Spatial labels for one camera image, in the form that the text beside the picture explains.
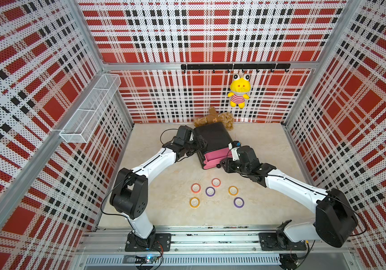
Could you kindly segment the black drawer cabinet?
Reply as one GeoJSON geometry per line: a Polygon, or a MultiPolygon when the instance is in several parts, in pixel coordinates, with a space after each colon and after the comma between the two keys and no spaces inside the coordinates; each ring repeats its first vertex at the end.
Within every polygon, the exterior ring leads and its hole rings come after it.
{"type": "Polygon", "coordinates": [[[208,146],[203,151],[197,153],[200,164],[204,166],[204,154],[216,151],[219,149],[229,148],[229,143],[232,142],[228,131],[222,123],[213,123],[206,126],[196,127],[194,131],[197,135],[201,135],[207,141],[208,146]]]}

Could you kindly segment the purple tape roll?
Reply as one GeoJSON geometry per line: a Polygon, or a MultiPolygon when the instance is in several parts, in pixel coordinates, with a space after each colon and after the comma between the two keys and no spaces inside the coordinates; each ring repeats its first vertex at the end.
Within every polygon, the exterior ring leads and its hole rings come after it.
{"type": "Polygon", "coordinates": [[[233,204],[234,204],[234,206],[236,207],[236,208],[243,208],[244,207],[244,205],[245,205],[245,201],[244,201],[244,199],[242,199],[242,198],[240,198],[240,197],[236,197],[236,198],[234,198],[234,200],[233,200],[233,204]]]}
{"type": "Polygon", "coordinates": [[[207,187],[205,189],[205,193],[208,197],[213,197],[215,195],[215,188],[214,187],[207,187]]]}

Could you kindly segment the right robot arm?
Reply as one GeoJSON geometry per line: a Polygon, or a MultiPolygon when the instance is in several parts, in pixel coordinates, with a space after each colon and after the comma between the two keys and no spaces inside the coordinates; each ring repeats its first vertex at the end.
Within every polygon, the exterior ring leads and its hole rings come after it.
{"type": "Polygon", "coordinates": [[[311,186],[288,176],[274,165],[261,163],[250,146],[230,144],[220,167],[226,173],[237,173],[265,188],[278,191],[314,214],[312,219],[290,219],[278,226],[276,234],[281,245],[321,240],[340,248],[358,226],[357,215],[343,192],[311,186]]]}

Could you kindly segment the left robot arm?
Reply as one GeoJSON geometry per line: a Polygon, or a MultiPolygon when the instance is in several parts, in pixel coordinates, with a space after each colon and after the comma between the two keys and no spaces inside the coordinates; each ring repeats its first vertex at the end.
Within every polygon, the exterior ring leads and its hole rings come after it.
{"type": "Polygon", "coordinates": [[[188,126],[180,126],[170,141],[144,163],[122,168],[115,179],[109,204],[127,218],[132,232],[129,234],[141,249],[150,250],[157,243],[155,226],[145,212],[148,204],[149,184],[165,169],[207,147],[203,136],[188,126]]]}

